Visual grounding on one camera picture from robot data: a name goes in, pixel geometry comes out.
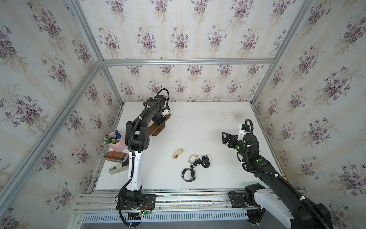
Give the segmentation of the brown wooden watch stand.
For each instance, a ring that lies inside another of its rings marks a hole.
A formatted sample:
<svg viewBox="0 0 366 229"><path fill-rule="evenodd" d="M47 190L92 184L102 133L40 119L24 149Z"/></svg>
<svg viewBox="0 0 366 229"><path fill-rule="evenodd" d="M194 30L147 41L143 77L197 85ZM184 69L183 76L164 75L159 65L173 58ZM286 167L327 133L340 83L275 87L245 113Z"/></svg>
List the brown wooden watch stand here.
<svg viewBox="0 0 366 229"><path fill-rule="evenodd" d="M171 117L171 114L165 116L157 114L153 118L153 123L148 127L149 136L158 136L166 127L166 121Z"/></svg>

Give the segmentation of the beige band smartwatch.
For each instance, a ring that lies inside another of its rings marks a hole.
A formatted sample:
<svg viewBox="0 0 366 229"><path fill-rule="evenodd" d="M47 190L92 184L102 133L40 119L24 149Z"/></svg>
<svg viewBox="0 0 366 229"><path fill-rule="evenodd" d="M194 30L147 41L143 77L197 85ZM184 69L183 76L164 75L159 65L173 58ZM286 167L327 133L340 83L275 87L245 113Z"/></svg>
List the beige band smartwatch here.
<svg viewBox="0 0 366 229"><path fill-rule="evenodd" d="M196 160L198 160L199 159L199 156L198 155L195 155L195 154L192 154L190 157L189 157L189 159L188 159L188 161L189 161L189 163L190 164L193 164Z"/></svg>

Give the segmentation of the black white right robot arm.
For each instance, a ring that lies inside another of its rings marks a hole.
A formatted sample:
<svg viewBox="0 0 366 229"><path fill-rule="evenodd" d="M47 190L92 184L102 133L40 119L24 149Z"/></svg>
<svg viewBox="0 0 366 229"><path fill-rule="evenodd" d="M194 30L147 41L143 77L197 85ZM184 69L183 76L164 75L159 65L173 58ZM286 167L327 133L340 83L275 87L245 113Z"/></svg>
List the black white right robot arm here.
<svg viewBox="0 0 366 229"><path fill-rule="evenodd" d="M287 229L331 229L330 210L323 204L315 204L294 188L260 155L256 136L222 133L223 144L237 151L243 169L264 182L276 195L261 184L246 187L245 201L249 206L258 205L268 211Z"/></svg>

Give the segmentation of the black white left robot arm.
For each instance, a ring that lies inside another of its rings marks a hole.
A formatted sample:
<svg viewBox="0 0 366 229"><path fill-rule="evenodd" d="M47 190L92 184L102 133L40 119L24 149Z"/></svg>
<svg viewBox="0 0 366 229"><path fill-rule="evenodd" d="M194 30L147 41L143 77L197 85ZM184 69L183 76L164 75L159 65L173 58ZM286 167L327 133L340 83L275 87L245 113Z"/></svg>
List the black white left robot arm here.
<svg viewBox="0 0 366 229"><path fill-rule="evenodd" d="M143 205L142 163L143 151L150 144L150 136L158 135L170 118L169 101L163 95L150 97L144 102L144 110L133 121L126 123L125 143L129 151L128 179L117 197L117 209L138 209Z"/></svg>

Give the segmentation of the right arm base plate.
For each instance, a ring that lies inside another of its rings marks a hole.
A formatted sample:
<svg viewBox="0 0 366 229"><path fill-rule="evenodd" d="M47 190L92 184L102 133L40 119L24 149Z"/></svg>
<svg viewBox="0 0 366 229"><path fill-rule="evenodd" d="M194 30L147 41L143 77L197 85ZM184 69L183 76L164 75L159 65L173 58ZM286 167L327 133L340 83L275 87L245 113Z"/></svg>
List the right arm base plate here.
<svg viewBox="0 0 366 229"><path fill-rule="evenodd" d="M231 202L232 208L250 208L251 205L249 205L249 192L236 192L236 191L230 191L228 193L228 197Z"/></svg>

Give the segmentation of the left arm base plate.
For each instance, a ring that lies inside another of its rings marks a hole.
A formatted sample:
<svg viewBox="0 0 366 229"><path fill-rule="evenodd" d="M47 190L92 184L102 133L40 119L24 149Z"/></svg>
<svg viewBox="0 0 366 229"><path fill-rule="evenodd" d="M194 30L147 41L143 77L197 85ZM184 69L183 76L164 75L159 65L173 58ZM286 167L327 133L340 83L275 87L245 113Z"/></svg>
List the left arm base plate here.
<svg viewBox="0 0 366 229"><path fill-rule="evenodd" d="M127 210L154 210L155 208L155 199L156 195L142 195L142 202L140 205L130 203L130 202L123 202L122 200L119 202L118 196L114 198L116 202L116 209L121 211L127 211Z"/></svg>

